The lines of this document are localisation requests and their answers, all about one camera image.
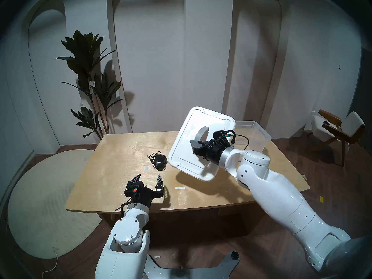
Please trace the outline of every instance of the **white chair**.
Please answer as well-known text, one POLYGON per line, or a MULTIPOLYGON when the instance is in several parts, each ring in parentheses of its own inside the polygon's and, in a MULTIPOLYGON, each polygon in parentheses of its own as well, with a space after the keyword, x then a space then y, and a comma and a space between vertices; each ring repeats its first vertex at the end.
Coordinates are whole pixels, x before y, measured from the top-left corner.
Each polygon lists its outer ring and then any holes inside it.
POLYGON ((310 151, 314 152, 321 147, 329 145, 333 149, 335 163, 340 161, 341 151, 341 166, 343 167, 345 154, 350 149, 349 144, 354 144, 360 139, 365 129, 364 122, 355 112, 351 112, 343 122, 341 122, 339 117, 322 109, 319 110, 319 114, 323 118, 317 115, 311 118, 312 132, 308 135, 314 134, 323 143, 310 151))

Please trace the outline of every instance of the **round rug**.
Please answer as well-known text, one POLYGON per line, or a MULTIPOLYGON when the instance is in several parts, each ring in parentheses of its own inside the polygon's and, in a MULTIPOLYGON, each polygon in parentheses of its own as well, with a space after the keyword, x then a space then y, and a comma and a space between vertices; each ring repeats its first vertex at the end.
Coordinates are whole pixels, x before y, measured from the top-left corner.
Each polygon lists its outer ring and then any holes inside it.
POLYGON ((65 209, 92 150, 71 150, 53 155, 21 177, 8 205, 10 231, 20 248, 43 258, 62 256, 82 243, 101 218, 93 213, 65 209))

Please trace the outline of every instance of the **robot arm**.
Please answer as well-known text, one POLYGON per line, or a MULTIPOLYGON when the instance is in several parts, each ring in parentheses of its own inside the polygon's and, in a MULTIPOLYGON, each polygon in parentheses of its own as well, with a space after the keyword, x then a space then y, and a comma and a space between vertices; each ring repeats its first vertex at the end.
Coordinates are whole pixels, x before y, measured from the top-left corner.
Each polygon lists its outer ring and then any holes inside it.
POLYGON ((306 260, 320 271, 327 255, 342 242, 350 240, 350 236, 326 224, 285 176, 270 170, 268 156, 234 149, 225 141, 218 142, 217 135, 221 132, 215 132, 215 139, 208 142, 198 141, 199 145, 191 142, 194 154, 218 164, 233 175, 239 185, 249 189, 261 208, 293 234, 302 245, 306 260))
POLYGON ((142 229, 148 222, 152 200, 163 197, 164 187, 160 175, 155 191, 144 187, 140 177, 135 176, 126 186, 124 194, 130 197, 130 204, 110 232, 97 264, 96 279, 142 279, 144 276, 150 232, 142 229))

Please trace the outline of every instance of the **black cable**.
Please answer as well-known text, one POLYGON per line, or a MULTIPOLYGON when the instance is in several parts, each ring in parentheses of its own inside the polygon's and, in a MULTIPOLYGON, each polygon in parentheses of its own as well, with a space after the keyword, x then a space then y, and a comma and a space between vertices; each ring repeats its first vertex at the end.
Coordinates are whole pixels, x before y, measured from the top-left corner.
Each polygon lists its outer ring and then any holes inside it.
POLYGON ((208 149, 213 148, 213 146, 216 145, 217 142, 220 141, 224 137, 224 135, 226 135, 227 133, 232 133, 233 134, 233 138, 231 140, 231 144, 235 144, 236 133, 233 130, 227 130, 227 131, 223 132, 215 141, 212 141, 210 144, 208 144, 207 145, 207 148, 208 149))
POLYGON ((243 136, 243 135, 239 135, 239 134, 236 134, 237 136, 240 136, 240 137, 244 137, 244 138, 246 138, 247 140, 248 140, 248 144, 247 144, 247 146, 243 149, 243 150, 245 150, 247 147, 248 147, 248 145, 249 145, 249 139, 246 137, 246 136, 243 136))
POLYGON ((129 198, 129 200, 126 201, 124 204, 122 204, 119 208, 116 208, 116 209, 115 209, 115 211, 119 211, 119 209, 120 209, 120 213, 121 213, 121 216, 122 216, 122 217, 124 217, 123 207, 124 207, 125 205, 129 205, 129 204, 130 204, 130 203, 129 203, 130 200, 131 200, 131 198, 129 198))

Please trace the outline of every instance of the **computer mouse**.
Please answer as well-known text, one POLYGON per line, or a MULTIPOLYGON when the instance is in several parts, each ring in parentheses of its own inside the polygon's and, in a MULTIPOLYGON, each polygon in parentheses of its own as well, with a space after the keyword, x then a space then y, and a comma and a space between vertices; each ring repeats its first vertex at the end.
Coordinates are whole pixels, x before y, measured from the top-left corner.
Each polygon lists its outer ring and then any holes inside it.
POLYGON ((167 157, 163 155, 160 151, 157 151, 156 154, 147 155, 150 159, 150 162, 153 164, 154 168, 158 171, 163 171, 165 166, 168 163, 167 157))

